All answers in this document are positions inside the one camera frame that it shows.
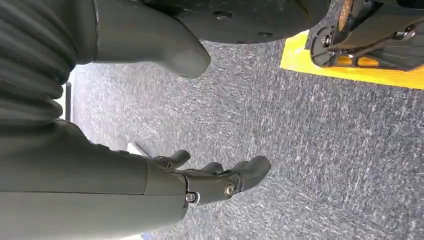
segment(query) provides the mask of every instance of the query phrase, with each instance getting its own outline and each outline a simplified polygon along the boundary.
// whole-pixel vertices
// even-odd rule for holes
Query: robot
[[[211,61],[198,38],[237,44],[287,38],[317,24],[330,4],[245,2],[243,8],[199,0],[0,1],[0,238],[126,237],[176,223],[189,206],[228,200],[258,185],[271,168],[264,156],[229,170],[216,162],[180,170],[188,152],[143,157],[112,151],[58,119],[62,109],[53,101],[76,64],[151,61],[196,78]],[[251,12],[249,4],[260,12]],[[421,1],[378,4],[418,12],[423,7]],[[218,28],[206,31],[208,26]],[[336,49],[337,35],[320,33],[319,50]],[[325,67],[330,62],[313,59]]]

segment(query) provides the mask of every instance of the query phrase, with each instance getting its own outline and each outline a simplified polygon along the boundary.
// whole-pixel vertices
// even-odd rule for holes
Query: robotic hand
[[[226,171],[218,162],[211,162],[202,169],[176,170],[190,158],[190,153],[180,150],[171,157],[159,156],[153,160],[168,173],[183,177],[185,200],[192,206],[227,200],[234,194],[249,190],[259,184],[271,168],[266,157],[256,156]]]
[[[256,186],[263,156],[224,171],[90,142],[57,119],[75,64],[152,61],[196,78],[210,63],[179,21],[129,0],[0,1],[0,239],[110,239],[174,224],[188,205]]]

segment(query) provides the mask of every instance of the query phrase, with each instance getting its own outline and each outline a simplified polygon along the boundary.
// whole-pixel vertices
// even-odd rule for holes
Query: gray carpet
[[[188,167],[255,155],[273,164],[259,187],[145,237],[424,236],[424,91],[282,70],[282,42],[205,46],[213,62],[199,79],[152,63],[90,64],[71,77],[74,122],[93,142],[186,149]]]

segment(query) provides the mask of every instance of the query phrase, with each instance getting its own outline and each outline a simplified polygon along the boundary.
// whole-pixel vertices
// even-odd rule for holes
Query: hole
[[[232,19],[234,17],[234,14],[230,11],[214,11],[213,15],[219,20]]]
[[[258,32],[257,34],[261,37],[266,37],[266,38],[272,37],[274,35],[274,33],[272,32]]]

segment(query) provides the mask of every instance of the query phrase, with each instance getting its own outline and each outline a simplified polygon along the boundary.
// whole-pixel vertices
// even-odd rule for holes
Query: black wheel
[[[312,39],[310,59],[318,67],[329,67],[334,54],[327,50],[332,39],[333,28],[323,27]]]

